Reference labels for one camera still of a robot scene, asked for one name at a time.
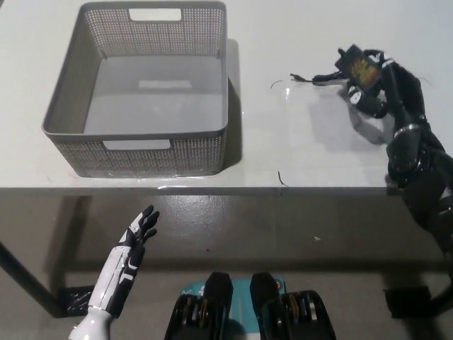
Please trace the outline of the black right hand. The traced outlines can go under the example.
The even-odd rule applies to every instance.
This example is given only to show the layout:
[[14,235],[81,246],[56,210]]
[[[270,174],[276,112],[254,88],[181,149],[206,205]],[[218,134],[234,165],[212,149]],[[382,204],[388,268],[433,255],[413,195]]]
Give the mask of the black right hand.
[[409,125],[430,129],[418,78],[382,51],[364,50],[350,65],[356,62],[373,71],[368,79],[364,72],[349,69],[348,95],[356,109],[376,119],[392,113],[396,130]]

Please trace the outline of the white and black left hand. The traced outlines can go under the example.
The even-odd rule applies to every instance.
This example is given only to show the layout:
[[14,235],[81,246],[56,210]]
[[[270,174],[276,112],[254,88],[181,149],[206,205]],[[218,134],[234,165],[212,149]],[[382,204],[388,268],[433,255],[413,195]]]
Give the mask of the white and black left hand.
[[120,316],[142,263],[144,244],[156,234],[158,218],[159,211],[150,205],[129,224],[103,265],[88,302],[90,308]]

